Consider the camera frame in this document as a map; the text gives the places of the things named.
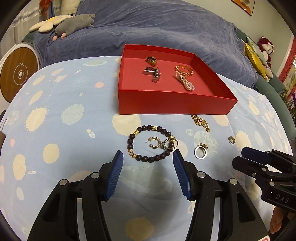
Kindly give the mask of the person's right hand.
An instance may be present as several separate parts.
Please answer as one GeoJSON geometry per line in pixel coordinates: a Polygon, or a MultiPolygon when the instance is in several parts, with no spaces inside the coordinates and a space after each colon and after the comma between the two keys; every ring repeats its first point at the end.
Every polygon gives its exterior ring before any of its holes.
{"type": "Polygon", "coordinates": [[[282,221],[285,217],[289,220],[292,220],[295,216],[295,213],[288,212],[280,207],[275,207],[273,209],[273,215],[270,221],[270,232],[273,235],[275,232],[278,232],[281,228],[282,221]]]}

